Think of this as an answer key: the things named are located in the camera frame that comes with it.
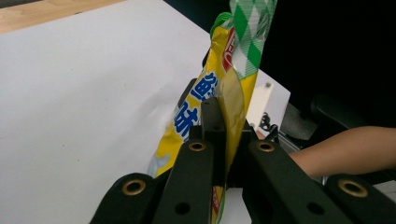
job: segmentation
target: wooden floor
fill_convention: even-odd
[[[42,0],[0,8],[0,34],[126,0]]]

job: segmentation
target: white table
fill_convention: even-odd
[[[147,171],[209,44],[161,0],[0,35],[0,223],[88,223],[118,178]],[[290,93],[265,82],[280,125]],[[241,190],[226,198],[221,223],[249,223]]]

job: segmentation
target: forearm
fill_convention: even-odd
[[[312,177],[340,173],[359,175],[395,168],[396,129],[350,129],[290,156]]]

